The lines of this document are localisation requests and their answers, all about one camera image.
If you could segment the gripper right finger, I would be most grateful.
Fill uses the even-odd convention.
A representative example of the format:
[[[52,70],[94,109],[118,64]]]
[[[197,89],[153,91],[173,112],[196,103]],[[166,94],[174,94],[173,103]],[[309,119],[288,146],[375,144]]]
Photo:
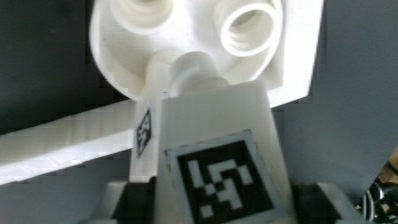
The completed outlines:
[[[341,188],[325,182],[293,186],[299,224],[375,224],[366,220]]]

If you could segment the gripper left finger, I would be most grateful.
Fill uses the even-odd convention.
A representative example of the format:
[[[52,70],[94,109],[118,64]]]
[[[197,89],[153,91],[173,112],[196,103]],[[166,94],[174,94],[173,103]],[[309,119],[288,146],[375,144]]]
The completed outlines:
[[[114,181],[82,224],[153,224],[157,178],[148,182]]]

